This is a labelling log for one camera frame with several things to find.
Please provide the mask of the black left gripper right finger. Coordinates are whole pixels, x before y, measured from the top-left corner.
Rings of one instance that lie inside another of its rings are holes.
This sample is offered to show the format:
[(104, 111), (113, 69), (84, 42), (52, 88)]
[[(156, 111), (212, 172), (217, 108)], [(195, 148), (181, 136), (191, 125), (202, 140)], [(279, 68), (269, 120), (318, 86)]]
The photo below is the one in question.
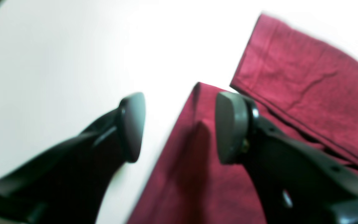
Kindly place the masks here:
[(253, 99), (219, 92), (221, 164), (241, 164), (268, 224), (358, 224), (358, 176), (261, 116)]

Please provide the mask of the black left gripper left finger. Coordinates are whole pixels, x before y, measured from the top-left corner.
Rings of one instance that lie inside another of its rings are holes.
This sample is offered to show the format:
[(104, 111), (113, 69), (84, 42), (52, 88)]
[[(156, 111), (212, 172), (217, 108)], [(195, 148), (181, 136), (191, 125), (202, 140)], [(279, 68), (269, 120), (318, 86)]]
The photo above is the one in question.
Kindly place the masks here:
[(126, 96), (81, 133), (0, 178), (0, 224), (95, 224), (114, 174), (137, 162), (145, 96)]

